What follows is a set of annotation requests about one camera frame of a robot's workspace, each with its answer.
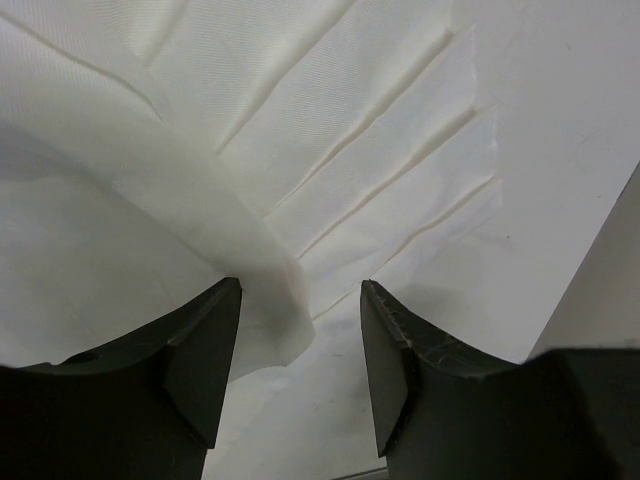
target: white cloth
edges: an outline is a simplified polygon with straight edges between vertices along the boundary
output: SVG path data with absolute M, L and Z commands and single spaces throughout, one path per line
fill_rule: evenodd
M 348 414 L 366 390 L 345 389 L 361 352 L 326 374 L 357 342 L 359 282 L 415 291 L 499 207 L 495 112 L 474 110 L 450 3 L 0 0 L 0 362 L 63 360 L 234 275 L 246 376 L 213 477 L 271 478 L 241 452 L 269 443 L 278 392 L 335 396 L 343 454 L 370 446 Z M 285 464 L 273 478 L 307 476 Z

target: textured white fabric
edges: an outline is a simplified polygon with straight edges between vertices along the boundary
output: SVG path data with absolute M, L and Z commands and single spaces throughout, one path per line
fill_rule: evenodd
M 358 341 L 359 282 L 414 291 L 499 206 L 450 5 L 0 0 L 0 361 L 62 360 L 235 275 L 248 375 L 212 478 L 312 478 L 285 449 L 341 435 L 366 458 L 361 352 L 327 360 Z M 310 344 L 310 314 L 311 348 L 254 371 Z M 319 391 L 332 421 L 302 408 Z

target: crease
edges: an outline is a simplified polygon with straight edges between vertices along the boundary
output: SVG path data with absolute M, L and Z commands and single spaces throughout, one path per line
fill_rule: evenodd
M 7 14 L 4 11 L 0 11 L 0 18 L 2 20 L 4 20 L 5 22 L 7 22 L 8 24 L 12 25 L 13 27 L 17 28 L 21 32 L 25 33 L 29 37 L 33 38 L 37 42 L 41 43 L 46 48 L 48 48 L 50 50 L 53 50 L 54 52 L 58 53 L 59 55 L 62 55 L 67 60 L 69 60 L 69 61 L 71 61 L 71 62 L 73 62 L 73 63 L 75 63 L 75 64 L 77 64 L 77 65 L 79 65 L 81 67 L 85 67 L 85 68 L 91 70 L 94 73 L 97 73 L 97 74 L 102 75 L 102 76 L 104 76 L 106 78 L 109 78 L 109 79 L 113 80 L 114 82 L 116 82 L 121 87 L 124 87 L 130 93 L 133 93 L 136 97 L 138 97 L 139 100 L 141 100 L 143 103 L 145 103 L 153 111 L 153 113 L 155 114 L 156 118 L 162 124 L 167 125 L 166 122 L 164 121 L 164 118 L 162 117 L 160 111 L 155 107 L 155 105 L 153 104 L 151 99 L 148 98 L 140 90 L 138 90 L 135 86 L 131 85 L 124 78 L 120 77 L 119 75 L 117 75 L 117 74 L 115 74 L 115 73 L 113 73 L 113 72 L 111 72 L 109 70 L 105 70 L 102 67 L 94 65 L 93 63 L 91 63 L 89 61 L 86 61 L 86 60 L 83 60 L 82 58 L 76 57 L 72 53 L 66 51 L 65 49 L 63 49 L 61 47 L 59 47 L 55 43 L 49 41 L 46 37 L 40 35 L 38 32 L 33 30 L 31 27 L 29 27 L 28 25 L 24 24 L 20 20 L 17 20 L 15 18 L 13 18 L 12 16 L 10 16 L 9 14 Z
M 168 19 L 162 22 L 163 25 L 160 29 L 158 29 L 158 32 L 156 32 L 157 38 L 149 42 L 149 46 L 145 49 L 146 52 L 142 56 L 142 64 L 146 68 L 151 68 L 153 62 L 156 60 L 156 58 L 158 58 L 158 55 L 160 55 L 160 52 L 169 41 L 169 38 L 171 38 L 171 34 L 175 30 L 176 26 L 178 25 L 182 17 L 184 17 L 184 12 L 187 10 L 187 7 L 189 6 L 191 0 L 177 1 L 180 2 L 180 5 L 174 10 L 171 15 L 169 15 Z
M 411 235 L 409 235 L 407 237 L 407 239 L 402 243 L 402 245 L 400 245 L 400 247 L 398 247 L 396 249 L 396 251 L 387 259 L 385 260 L 382 265 L 380 265 L 378 268 L 375 269 L 375 271 L 373 273 L 371 273 L 369 275 L 369 278 L 373 277 L 376 273 L 378 273 L 385 265 L 387 265 L 389 262 L 391 262 L 395 257 L 397 257 L 400 253 L 402 253 L 402 251 L 407 248 L 409 246 L 409 244 L 411 244 L 411 242 L 413 240 L 415 240 L 417 237 L 419 237 L 420 235 L 422 235 L 425 232 L 428 232 L 429 230 L 433 230 L 434 228 L 438 227 L 439 225 L 441 225 L 442 223 L 446 222 L 449 218 L 451 218 L 455 213 L 457 213 L 458 211 L 460 211 L 461 209 L 463 209 L 471 200 L 473 200 L 474 197 L 476 197 L 478 194 L 480 194 L 483 190 L 488 190 L 489 188 L 491 188 L 494 184 L 499 184 L 500 183 L 500 177 L 498 175 L 493 175 L 491 176 L 491 178 L 489 178 L 486 182 L 478 185 L 476 188 L 474 188 L 471 192 L 469 192 L 467 195 L 465 195 L 462 199 L 460 199 L 458 202 L 456 202 L 455 205 L 453 205 L 451 208 L 447 209 L 445 212 L 443 212 L 440 216 L 438 216 L 437 218 L 435 218 L 434 220 L 432 220 L 431 222 L 423 225 L 422 227 L 418 228 L 417 230 L 415 230 Z M 334 306 L 336 306 L 338 303 L 340 303 L 342 300 L 344 300 L 346 297 L 348 297 L 349 295 L 351 295 L 355 290 L 358 289 L 358 287 L 360 286 L 360 284 L 357 284 L 356 286 L 354 286 L 351 290 L 349 290 L 347 293 L 345 293 L 344 295 L 342 295 L 340 298 L 338 298 L 335 302 L 333 302 L 329 307 L 325 308 L 324 310 L 322 310 L 321 312 L 319 312 L 318 314 L 314 315 L 312 317 L 312 321 L 316 320 L 317 318 L 319 318 L 320 316 L 324 315 L 325 313 L 327 313 L 329 310 L 331 310 Z
M 392 85 L 378 100 L 376 105 L 364 116 L 360 123 L 329 150 L 329 152 L 316 163 L 304 178 L 298 183 L 298 185 L 285 195 L 278 203 L 276 203 L 263 217 L 268 216 L 271 212 L 277 209 L 282 203 L 284 203 L 291 195 L 302 188 L 311 177 L 313 177 L 318 171 L 322 169 L 326 164 L 331 162 L 336 155 L 338 155 L 347 145 L 357 140 L 369 127 L 394 104 L 394 102 L 418 79 L 420 74 L 425 71 L 429 65 L 438 58 L 438 56 L 446 50 L 454 39 L 454 34 L 451 30 L 447 29 L 443 35 L 437 39 L 432 45 L 430 45 L 418 59 L 400 75 L 399 79 Z
M 318 45 L 322 41 L 322 39 L 329 33 L 333 27 L 335 27 L 340 20 L 344 18 L 344 16 L 351 10 L 356 0 L 349 0 L 343 2 L 343 10 L 332 18 L 331 21 L 327 22 L 326 27 L 319 33 L 316 37 L 314 37 L 310 42 L 309 46 L 305 48 L 298 55 L 294 55 L 291 57 L 291 60 L 287 62 L 283 67 L 280 68 L 278 72 L 274 72 L 272 78 L 264 82 L 266 85 L 263 85 L 260 88 L 260 92 L 256 93 L 255 98 L 250 102 L 249 106 L 246 108 L 246 112 L 240 115 L 240 120 L 236 123 L 236 125 L 227 133 L 222 141 L 220 142 L 220 146 L 216 149 L 216 155 L 222 155 L 224 149 L 227 148 L 234 138 L 242 131 L 242 129 L 247 125 L 251 119 L 260 111 L 262 106 L 267 102 L 273 91 L 276 87 L 282 82 L 282 80 L 289 74 L 291 70 L 293 70 L 296 65 L 300 63 L 300 61 L 307 56 L 307 54 L 313 50 L 313 48 Z
M 298 256 L 302 258 L 309 250 L 320 243 L 325 237 L 340 226 L 340 224 L 347 221 L 359 210 L 361 210 L 367 203 L 369 203 L 380 192 L 389 187 L 392 183 L 398 180 L 400 177 L 409 172 L 412 168 L 417 166 L 420 162 L 425 161 L 428 156 L 438 150 L 448 140 L 455 137 L 466 125 L 468 125 L 476 117 L 476 110 L 473 107 L 468 108 L 453 120 L 445 124 L 438 132 L 436 132 L 431 138 L 429 138 L 421 148 L 411 155 L 409 160 L 401 167 L 397 172 L 391 175 L 387 180 L 375 187 L 369 193 L 367 193 L 358 204 L 335 221 L 329 228 L 327 228 L 322 234 L 316 238 L 304 251 Z

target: black plastic part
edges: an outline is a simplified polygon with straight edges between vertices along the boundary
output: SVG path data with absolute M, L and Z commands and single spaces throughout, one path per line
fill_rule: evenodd
M 227 278 L 61 365 L 0 367 L 2 478 L 200 479 L 215 444 L 241 294 Z
M 363 282 L 378 453 L 391 480 L 640 478 L 640 351 L 483 353 Z

